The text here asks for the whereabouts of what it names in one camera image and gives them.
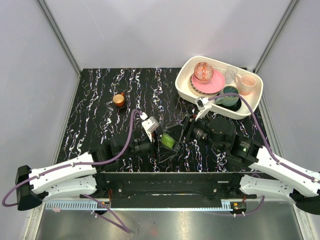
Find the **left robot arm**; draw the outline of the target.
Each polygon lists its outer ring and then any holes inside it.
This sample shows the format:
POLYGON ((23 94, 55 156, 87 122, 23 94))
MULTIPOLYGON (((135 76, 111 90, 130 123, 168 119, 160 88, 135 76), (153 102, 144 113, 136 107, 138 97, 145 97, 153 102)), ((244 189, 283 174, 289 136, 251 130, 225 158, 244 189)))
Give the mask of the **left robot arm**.
POLYGON ((118 134, 73 159, 52 166, 32 169, 18 168, 16 184, 17 209, 26 211, 57 198, 81 197, 83 194, 102 199, 111 196, 103 172, 113 172, 118 159, 148 156, 159 161, 165 150, 174 151, 176 140, 164 133, 142 139, 127 139, 118 134))

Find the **green pill bottle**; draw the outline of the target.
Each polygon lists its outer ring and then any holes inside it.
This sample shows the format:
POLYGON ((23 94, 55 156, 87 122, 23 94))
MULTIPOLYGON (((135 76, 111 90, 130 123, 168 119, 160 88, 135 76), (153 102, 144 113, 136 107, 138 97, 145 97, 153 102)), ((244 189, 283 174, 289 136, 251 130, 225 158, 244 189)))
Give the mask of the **green pill bottle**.
POLYGON ((175 140, 166 132, 162 134, 161 143, 169 149, 172 149, 175 145, 175 140))

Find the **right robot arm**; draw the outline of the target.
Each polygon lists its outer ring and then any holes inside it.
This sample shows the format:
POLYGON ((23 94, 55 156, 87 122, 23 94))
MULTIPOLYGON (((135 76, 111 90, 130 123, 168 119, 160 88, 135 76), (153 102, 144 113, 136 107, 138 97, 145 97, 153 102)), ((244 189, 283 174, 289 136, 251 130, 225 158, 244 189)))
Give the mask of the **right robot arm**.
POLYGON ((320 213, 320 173, 275 155, 267 144, 238 135, 236 127, 223 117, 205 123, 187 116, 163 131, 161 144, 178 152, 184 141, 196 140, 225 153, 227 162, 268 174, 273 179, 240 175, 227 185, 228 195, 264 195, 287 200, 309 214, 320 213))

